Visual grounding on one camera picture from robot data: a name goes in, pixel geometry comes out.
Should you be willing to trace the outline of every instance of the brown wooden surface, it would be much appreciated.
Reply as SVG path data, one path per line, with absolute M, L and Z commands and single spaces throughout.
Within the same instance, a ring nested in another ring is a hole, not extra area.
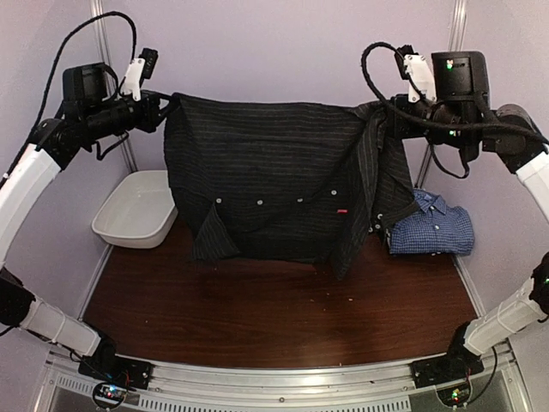
M 120 354 L 214 367 L 358 365 L 444 352 L 474 316 L 450 256 L 390 257 L 370 236 L 347 278 L 327 265 L 190 260 L 176 222 L 153 250 L 115 248 L 85 320 Z

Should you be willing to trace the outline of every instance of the dark shirt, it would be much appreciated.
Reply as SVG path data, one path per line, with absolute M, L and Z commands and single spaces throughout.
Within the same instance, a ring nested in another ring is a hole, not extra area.
M 196 259 L 329 259 L 342 278 L 374 220 L 384 230 L 418 209 L 402 142 L 385 137 L 378 103 L 174 96 L 165 157 Z

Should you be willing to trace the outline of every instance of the folded shirt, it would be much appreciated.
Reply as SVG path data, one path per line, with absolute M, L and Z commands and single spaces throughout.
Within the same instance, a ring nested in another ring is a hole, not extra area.
M 398 221 L 390 233 L 391 254 L 455 253 L 473 250 L 474 233 L 469 214 L 449 207 L 442 196 L 414 190 L 419 210 Z

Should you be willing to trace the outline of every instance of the white plastic tub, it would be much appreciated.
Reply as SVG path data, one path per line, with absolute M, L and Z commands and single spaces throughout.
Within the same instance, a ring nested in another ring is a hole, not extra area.
M 177 215 L 167 171 L 136 172 L 101 206 L 92 229 L 112 245 L 152 249 L 164 241 Z

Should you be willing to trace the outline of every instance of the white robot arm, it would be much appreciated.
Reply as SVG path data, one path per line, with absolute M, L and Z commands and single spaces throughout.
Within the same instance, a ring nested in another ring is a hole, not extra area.
M 389 101 L 373 84 L 366 59 L 378 47 L 395 53 L 402 78 L 410 82 L 408 95 Z M 444 169 L 434 151 L 433 158 L 443 172 L 459 179 L 468 176 L 468 163 L 479 156 L 480 145 L 484 151 L 497 153 L 549 221 L 548 141 L 532 119 L 517 105 L 490 110 L 486 62 L 478 51 L 433 53 L 431 59 L 434 76 L 429 76 L 425 59 L 409 45 L 395 49 L 387 43 L 374 43 L 366 48 L 363 74 L 372 92 L 389 109 L 389 134 L 400 139 L 422 136 L 431 146 L 458 148 L 465 170 L 462 176 Z M 446 355 L 413 362 L 416 386 L 462 379 L 467 370 L 482 372 L 481 355 L 529 324 L 547 320 L 548 315 L 549 253 L 507 300 L 458 328 Z
M 150 78 L 157 56 L 156 51 L 143 49 L 142 55 L 132 60 L 119 98 L 106 96 L 106 74 L 113 76 L 113 71 L 105 64 L 67 69 L 59 112 L 34 128 L 0 183 L 0 324 L 8 327 L 0 336 L 14 328 L 27 330 L 80 358 L 81 373 L 118 383 L 112 376 L 120 376 L 123 371 L 135 375 L 133 386 L 141 388 L 147 387 L 148 379 L 143 376 L 150 375 L 150 364 L 117 357 L 113 340 L 25 289 L 5 264 L 31 208 L 81 148 L 91 152 L 96 145 L 98 160 L 102 160 L 121 141 L 102 154 L 98 140 L 127 136 L 127 131 L 134 128 L 153 132 L 177 107 L 169 96 L 140 90 L 142 81 Z M 160 108 L 162 100 L 168 104 Z

